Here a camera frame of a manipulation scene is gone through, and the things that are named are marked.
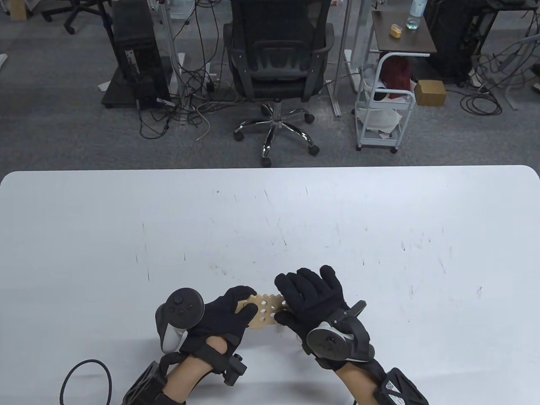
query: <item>office chair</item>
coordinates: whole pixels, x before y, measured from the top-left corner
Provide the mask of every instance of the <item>office chair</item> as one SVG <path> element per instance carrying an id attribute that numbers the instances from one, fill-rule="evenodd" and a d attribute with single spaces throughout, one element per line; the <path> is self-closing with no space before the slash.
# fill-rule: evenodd
<path id="1" fill-rule="evenodd" d="M 109 3 L 109 6 L 111 6 L 111 0 L 107 0 L 107 2 Z M 75 29 L 71 26 L 71 23 L 75 20 L 75 18 L 81 11 L 89 12 L 90 14 L 95 14 L 97 16 L 101 15 L 101 12 L 99 10 L 90 8 L 97 5 L 98 0 L 70 0 L 70 3 L 71 5 L 67 7 L 60 7 L 58 9 L 42 11 L 41 15 L 43 16 L 45 21 L 50 23 L 52 22 L 53 15 L 63 14 L 65 12 L 70 13 L 69 17 L 64 22 L 64 28 L 70 35 L 73 35 L 75 33 Z"/>
<path id="2" fill-rule="evenodd" d="M 315 117 L 302 108 L 282 115 L 281 101 L 309 98 L 324 86 L 328 51 L 334 44 L 334 27 L 326 23 L 330 0 L 231 0 L 232 23 L 223 27 L 223 38 L 234 86 L 249 101 L 264 101 L 265 119 L 241 123 L 234 139 L 244 139 L 243 129 L 269 124 L 262 147 L 263 167 L 270 167 L 268 155 L 276 129 L 299 135 L 313 156 L 319 148 L 311 137 L 283 121 L 303 113 L 306 123 Z"/>

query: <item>water bottle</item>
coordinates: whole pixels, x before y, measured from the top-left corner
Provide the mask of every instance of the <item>water bottle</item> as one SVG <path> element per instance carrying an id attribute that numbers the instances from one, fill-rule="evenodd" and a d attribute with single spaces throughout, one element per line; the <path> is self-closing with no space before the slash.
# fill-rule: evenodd
<path id="1" fill-rule="evenodd" d="M 428 4 L 428 0 L 413 0 L 413 4 L 410 7 L 409 18 L 407 18 L 407 28 L 409 30 L 415 31 L 420 26 L 426 4 Z"/>

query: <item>chair leg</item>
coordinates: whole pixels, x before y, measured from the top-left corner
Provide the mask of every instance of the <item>chair leg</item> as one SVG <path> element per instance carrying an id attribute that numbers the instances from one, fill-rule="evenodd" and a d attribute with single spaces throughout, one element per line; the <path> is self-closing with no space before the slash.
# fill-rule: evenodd
<path id="1" fill-rule="evenodd" d="M 268 135 L 266 136 L 266 139 L 265 139 L 265 144 L 262 147 L 261 162 L 264 167 L 270 167 L 272 165 L 272 162 L 270 161 L 268 155 L 270 154 L 270 148 L 272 146 L 272 140 L 274 139 L 276 127 L 277 127 L 276 124 L 272 124 L 270 126 L 270 130 L 268 131 Z"/>
<path id="2" fill-rule="evenodd" d="M 70 14 L 70 16 L 67 18 L 67 20 L 64 22 L 64 27 L 66 29 L 68 29 L 68 27 L 71 27 L 71 24 L 73 23 L 73 21 L 75 20 L 75 18 L 77 18 L 77 14 L 79 14 L 79 12 L 81 11 L 81 9 L 79 7 L 76 7 Z"/>
<path id="3" fill-rule="evenodd" d="M 80 9 L 81 9 L 81 11 L 89 12 L 90 14 L 94 14 L 94 15 L 96 15 L 96 16 L 100 16 L 100 15 L 101 15 L 101 13 L 99 12 L 99 10 L 91 9 L 90 7 L 81 6 Z"/>
<path id="4" fill-rule="evenodd" d="M 56 14 L 62 14 L 62 13 L 68 12 L 68 11 L 73 11 L 73 7 L 69 6 L 69 7 L 61 7 L 59 9 L 54 9 L 54 10 L 45 10 L 45 11 L 41 12 L 41 15 L 44 18 L 46 18 L 47 16 L 50 17 L 50 16 L 54 16 Z"/>
<path id="5" fill-rule="evenodd" d="M 271 117 L 271 116 L 274 115 L 274 109 L 272 108 L 272 106 L 270 106 L 269 103 L 263 103 L 263 104 L 261 105 L 261 108 L 267 112 L 267 113 L 265 114 L 266 116 Z"/>
<path id="6" fill-rule="evenodd" d="M 260 125 L 260 124 L 270 124 L 272 121 L 261 121 L 260 119 L 253 119 L 251 121 L 244 121 L 241 123 L 235 130 L 234 133 L 237 133 L 242 128 L 246 128 L 251 125 Z"/>
<path id="7" fill-rule="evenodd" d="M 289 124 L 289 123 L 281 123 L 281 125 L 283 125 L 285 128 L 287 128 L 289 131 L 294 132 L 296 135 L 301 136 L 302 139 L 307 142 L 307 145 L 309 147 L 315 146 L 313 144 L 313 141 L 311 140 L 311 137 L 308 134 L 306 134 L 303 130 L 298 128 L 297 126 L 295 126 L 293 124 Z"/>
<path id="8" fill-rule="evenodd" d="M 289 117 L 292 117 L 293 115 L 300 114 L 300 113 L 309 114 L 309 111 L 307 111 L 305 109 L 294 109 L 294 110 L 289 111 L 288 113 L 286 113 L 283 116 L 283 118 L 289 118 Z"/>

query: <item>black glove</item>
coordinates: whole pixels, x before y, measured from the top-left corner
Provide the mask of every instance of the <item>black glove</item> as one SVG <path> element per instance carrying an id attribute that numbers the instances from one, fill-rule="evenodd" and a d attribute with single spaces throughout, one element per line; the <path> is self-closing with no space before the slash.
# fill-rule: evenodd
<path id="1" fill-rule="evenodd" d="M 238 314 L 235 314 L 238 301 L 247 300 L 250 295 L 256 295 L 254 289 L 247 286 L 237 286 L 227 290 L 225 295 L 204 305 L 204 315 L 198 324 L 188 329 L 186 341 L 182 348 L 193 347 L 194 344 L 205 342 L 210 336 L 221 336 L 227 341 L 226 357 L 230 357 L 240 345 L 244 332 L 257 314 L 258 307 L 250 303 Z"/>
<path id="2" fill-rule="evenodd" d="M 302 347 L 308 354 L 312 353 L 312 350 L 306 343 L 307 334 L 337 309 L 349 309 L 334 269 L 325 265 L 321 267 L 320 273 L 319 277 L 311 270 L 301 268 L 296 273 L 278 274 L 274 280 L 290 308 L 290 311 L 276 313 L 274 319 L 292 329 L 302 339 Z M 347 362 L 325 359 L 318 363 L 324 368 L 336 371 Z"/>

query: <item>black glove finger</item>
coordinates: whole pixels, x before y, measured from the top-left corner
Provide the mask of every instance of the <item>black glove finger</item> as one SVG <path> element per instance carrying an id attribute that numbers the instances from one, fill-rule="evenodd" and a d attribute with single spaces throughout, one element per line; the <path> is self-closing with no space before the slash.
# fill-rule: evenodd
<path id="1" fill-rule="evenodd" d="M 257 315 L 258 311 L 259 307 L 256 304 L 249 303 L 244 308 L 242 308 L 240 312 L 235 316 L 237 317 L 237 319 L 245 322 L 247 328 L 247 325 L 251 322 L 255 315 Z"/>
<path id="2" fill-rule="evenodd" d="M 329 285 L 331 289 L 342 291 L 341 283 L 336 277 L 336 272 L 328 265 L 324 265 L 320 269 L 322 279 Z"/>
<path id="3" fill-rule="evenodd" d="M 283 273 L 278 274 L 274 280 L 275 286 L 293 311 L 299 311 L 302 308 L 303 298 L 290 279 Z"/>
<path id="4" fill-rule="evenodd" d="M 232 311 L 236 311 L 238 301 L 247 300 L 251 295 L 257 295 L 257 292 L 248 286 L 232 287 L 225 293 L 225 297 L 231 299 Z"/>
<path id="5" fill-rule="evenodd" d="M 320 276 L 312 272 L 308 268 L 301 268 L 297 271 L 298 274 L 300 274 L 305 279 L 309 280 L 309 282 L 315 287 L 317 292 L 319 293 L 327 293 L 330 291 L 330 287 L 328 287 L 328 284 L 326 284 Z"/>
<path id="6" fill-rule="evenodd" d="M 296 273 L 289 273 L 287 277 L 292 281 L 300 295 L 303 296 L 305 302 L 314 302 L 317 300 L 317 290 L 308 279 Z"/>
<path id="7" fill-rule="evenodd" d="M 288 311 L 276 312 L 276 314 L 274 315 L 274 320 L 280 325 L 286 326 L 287 328 L 292 330 L 300 337 L 300 339 L 304 340 L 306 338 L 307 331 L 305 327 L 303 327 L 302 324 L 298 321 L 296 316 L 294 316 L 294 314 Z"/>

